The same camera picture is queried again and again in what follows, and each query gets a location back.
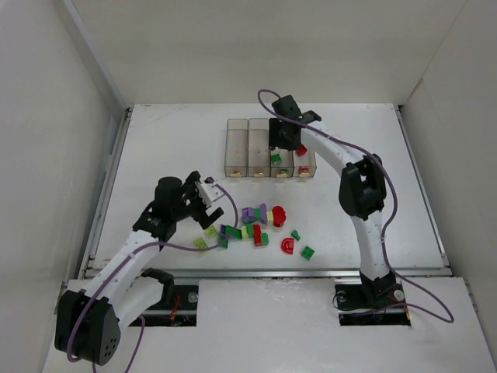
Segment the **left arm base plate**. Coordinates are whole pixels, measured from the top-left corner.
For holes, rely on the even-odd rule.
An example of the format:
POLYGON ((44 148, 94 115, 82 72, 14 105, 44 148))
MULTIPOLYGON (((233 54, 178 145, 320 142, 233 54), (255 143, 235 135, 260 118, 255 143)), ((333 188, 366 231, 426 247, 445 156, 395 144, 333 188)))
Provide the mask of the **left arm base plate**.
POLYGON ((142 313, 146 327, 196 326, 198 292, 198 285, 176 284, 159 302, 142 313))

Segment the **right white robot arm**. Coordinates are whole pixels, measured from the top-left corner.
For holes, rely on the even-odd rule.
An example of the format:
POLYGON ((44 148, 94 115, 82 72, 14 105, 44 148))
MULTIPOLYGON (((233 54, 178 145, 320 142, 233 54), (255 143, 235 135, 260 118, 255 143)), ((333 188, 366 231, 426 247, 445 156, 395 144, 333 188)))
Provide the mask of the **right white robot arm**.
POLYGON ((291 95, 279 96, 272 107, 275 117, 269 120, 269 147, 296 151, 304 146, 339 174, 339 204, 353 222, 360 249, 363 294, 358 307, 382 307, 396 278, 382 247, 382 211, 387 191, 381 158, 335 138, 319 124, 321 117, 316 112, 301 111, 291 95))

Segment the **green wedge lego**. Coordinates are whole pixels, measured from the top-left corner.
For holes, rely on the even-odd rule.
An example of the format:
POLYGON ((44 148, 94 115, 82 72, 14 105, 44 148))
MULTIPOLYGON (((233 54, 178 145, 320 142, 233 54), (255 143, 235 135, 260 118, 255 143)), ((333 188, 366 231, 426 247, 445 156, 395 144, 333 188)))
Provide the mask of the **green wedge lego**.
POLYGON ((297 240, 297 241, 300 241, 301 240, 301 236, 299 234, 299 232, 297 230, 293 230, 291 235, 297 240))

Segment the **red square lego brick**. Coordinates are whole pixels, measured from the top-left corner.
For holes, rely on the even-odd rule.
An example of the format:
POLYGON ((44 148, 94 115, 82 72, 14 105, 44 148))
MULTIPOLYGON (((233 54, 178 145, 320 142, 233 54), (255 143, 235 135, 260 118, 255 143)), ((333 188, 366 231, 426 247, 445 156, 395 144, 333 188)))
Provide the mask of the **red square lego brick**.
POLYGON ((297 154, 298 156, 303 156, 303 155, 306 155, 306 154, 307 154, 307 152, 308 152, 308 149, 307 149, 304 145, 301 145, 301 146, 299 147, 299 149, 298 149, 298 150, 296 150, 296 154, 297 154))

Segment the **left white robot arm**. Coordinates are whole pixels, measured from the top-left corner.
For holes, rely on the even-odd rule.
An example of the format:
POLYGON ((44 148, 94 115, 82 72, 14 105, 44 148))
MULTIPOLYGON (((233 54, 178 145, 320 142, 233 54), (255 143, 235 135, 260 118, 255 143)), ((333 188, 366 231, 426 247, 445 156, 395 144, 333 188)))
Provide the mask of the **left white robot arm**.
POLYGON ((162 177, 151 202, 132 225, 127 240, 108 264, 78 291, 66 290, 57 303, 54 347, 69 362, 107 364, 120 343, 123 330, 143 312, 160 302, 174 287, 173 277, 147 264, 172 244, 179 222, 191 218, 209 228, 223 215, 212 205, 229 194, 197 171, 185 180, 162 177))

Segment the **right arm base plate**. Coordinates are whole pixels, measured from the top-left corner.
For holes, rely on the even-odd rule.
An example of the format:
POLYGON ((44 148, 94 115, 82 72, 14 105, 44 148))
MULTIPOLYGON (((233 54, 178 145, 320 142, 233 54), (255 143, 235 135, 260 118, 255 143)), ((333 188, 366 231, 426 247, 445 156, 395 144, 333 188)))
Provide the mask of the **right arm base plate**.
POLYGON ((373 300, 367 298, 362 284, 338 283, 333 305, 339 310, 340 326, 410 326, 407 308, 394 307, 404 300, 400 283, 373 300))

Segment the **green square lego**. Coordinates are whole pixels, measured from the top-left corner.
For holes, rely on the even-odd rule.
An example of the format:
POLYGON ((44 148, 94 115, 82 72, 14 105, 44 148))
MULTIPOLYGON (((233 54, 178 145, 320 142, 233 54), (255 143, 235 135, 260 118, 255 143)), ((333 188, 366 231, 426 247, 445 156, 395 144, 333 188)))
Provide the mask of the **green square lego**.
POLYGON ((305 246, 301 250, 301 257, 303 257, 307 261, 309 261, 313 257, 314 254, 315 254, 315 251, 310 246, 305 246))
POLYGON ((271 160, 271 164, 273 166, 281 165, 282 161, 283 161, 282 158, 281 158, 281 155, 279 153, 272 154, 271 157, 270 157, 270 160, 271 160))

